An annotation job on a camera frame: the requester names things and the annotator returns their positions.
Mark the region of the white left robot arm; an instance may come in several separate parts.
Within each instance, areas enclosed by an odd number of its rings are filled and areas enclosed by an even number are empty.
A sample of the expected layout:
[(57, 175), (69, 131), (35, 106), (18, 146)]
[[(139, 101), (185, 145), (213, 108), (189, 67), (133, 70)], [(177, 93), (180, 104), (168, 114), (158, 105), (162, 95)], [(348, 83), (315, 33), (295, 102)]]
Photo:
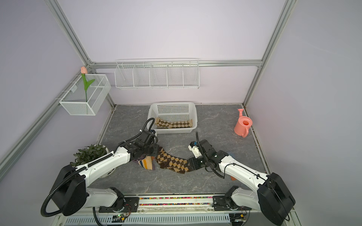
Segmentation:
[(109, 208), (113, 212), (124, 211), (125, 197), (117, 188), (95, 189), (89, 186), (121, 165), (157, 155), (158, 138), (151, 129), (155, 121), (155, 118), (149, 118), (139, 134), (121, 142), (115, 151), (77, 167), (63, 167), (41, 206), (41, 215), (70, 216), (81, 209), (97, 207)]

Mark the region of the beige purple striped sock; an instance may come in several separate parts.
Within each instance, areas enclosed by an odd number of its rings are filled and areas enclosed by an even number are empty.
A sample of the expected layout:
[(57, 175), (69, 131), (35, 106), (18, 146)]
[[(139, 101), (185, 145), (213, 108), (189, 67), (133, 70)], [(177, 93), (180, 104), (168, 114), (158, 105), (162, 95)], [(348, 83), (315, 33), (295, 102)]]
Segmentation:
[(154, 160), (153, 156), (146, 156), (143, 159), (138, 160), (137, 163), (145, 169), (154, 170), (155, 166), (153, 164), (153, 160)]

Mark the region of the dark brown argyle sock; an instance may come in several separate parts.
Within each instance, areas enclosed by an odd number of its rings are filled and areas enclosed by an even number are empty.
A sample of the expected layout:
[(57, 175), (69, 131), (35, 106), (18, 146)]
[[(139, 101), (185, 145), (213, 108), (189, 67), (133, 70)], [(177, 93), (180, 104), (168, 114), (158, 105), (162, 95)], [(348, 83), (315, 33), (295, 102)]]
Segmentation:
[(180, 174), (194, 171), (190, 160), (170, 155), (162, 147), (159, 147), (155, 160), (161, 169), (169, 169)]

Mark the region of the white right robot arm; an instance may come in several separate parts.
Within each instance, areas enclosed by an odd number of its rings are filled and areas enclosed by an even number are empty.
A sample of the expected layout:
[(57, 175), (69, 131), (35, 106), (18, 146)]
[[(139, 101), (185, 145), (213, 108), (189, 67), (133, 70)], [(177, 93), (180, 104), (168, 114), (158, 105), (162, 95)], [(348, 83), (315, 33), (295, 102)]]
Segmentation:
[(189, 146), (193, 157), (190, 158), (194, 169), (210, 168), (217, 176), (225, 179), (227, 175), (246, 185), (244, 190), (232, 186), (222, 196), (213, 198), (215, 211), (236, 211), (241, 207), (258, 210), (276, 226), (288, 219), (296, 201), (282, 178), (272, 173), (254, 170), (224, 151), (216, 151), (207, 140), (192, 141)]

